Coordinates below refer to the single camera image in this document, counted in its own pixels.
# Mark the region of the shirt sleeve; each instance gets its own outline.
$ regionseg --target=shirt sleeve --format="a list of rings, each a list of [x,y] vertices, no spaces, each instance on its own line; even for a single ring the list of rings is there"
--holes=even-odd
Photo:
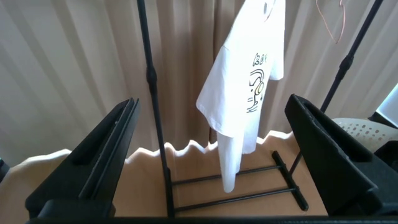
[[[284,77],[284,45],[285,45],[285,1],[277,1],[275,11],[278,15],[276,26],[275,41],[275,60],[270,74],[271,80],[280,80]]]
[[[197,99],[197,108],[218,133],[235,137],[244,127],[245,86],[239,63],[224,46]]]

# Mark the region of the beige curtain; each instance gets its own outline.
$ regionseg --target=beige curtain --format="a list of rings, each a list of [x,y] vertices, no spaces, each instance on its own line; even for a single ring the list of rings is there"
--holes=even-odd
[[[290,94],[320,106],[373,0],[347,0],[346,29],[335,45],[315,0],[287,0],[285,77],[270,82],[260,137],[289,131]],[[209,127],[196,98],[243,1],[146,0],[158,75],[165,141],[176,149],[202,145]],[[319,0],[332,33],[338,1]],[[366,118],[398,82],[396,0],[385,0],[328,111]],[[0,0],[0,156],[11,165],[26,157],[73,149],[112,107],[139,98],[139,123],[129,153],[156,150],[157,136],[135,0]]]

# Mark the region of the shirt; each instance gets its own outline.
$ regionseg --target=shirt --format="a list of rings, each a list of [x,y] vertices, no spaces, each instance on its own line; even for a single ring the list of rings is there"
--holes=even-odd
[[[256,149],[268,79],[284,75],[284,29],[285,0],[246,0],[197,99],[217,131],[225,192],[234,189],[241,154]]]

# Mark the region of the wire hanger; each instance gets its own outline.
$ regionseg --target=wire hanger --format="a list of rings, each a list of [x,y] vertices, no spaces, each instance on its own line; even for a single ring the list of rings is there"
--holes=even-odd
[[[345,8],[345,6],[344,6],[344,4],[343,4],[343,0],[340,0],[340,1],[339,1],[339,4],[338,4],[338,6],[341,7],[341,10],[343,11],[343,25],[341,26],[340,36],[339,36],[339,38],[338,38],[337,41],[335,40],[335,38],[333,37],[333,35],[332,35],[331,32],[330,32],[330,29],[329,29],[329,27],[328,27],[328,24],[327,24],[327,22],[326,22],[326,19],[325,19],[325,17],[324,17],[323,14],[322,14],[321,9],[319,8],[318,0],[316,1],[316,3],[317,3],[318,12],[319,12],[319,14],[322,16],[323,22],[325,23],[326,29],[328,30],[331,39],[335,42],[335,44],[337,44],[337,43],[340,41],[341,36],[343,36],[344,27],[345,27],[345,24],[346,24],[346,8]]]

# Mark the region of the laundry basket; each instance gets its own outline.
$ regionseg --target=laundry basket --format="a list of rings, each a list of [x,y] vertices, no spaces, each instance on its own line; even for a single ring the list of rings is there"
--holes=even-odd
[[[376,152],[388,141],[398,140],[398,129],[384,124],[356,118],[335,118],[333,121],[371,152]]]

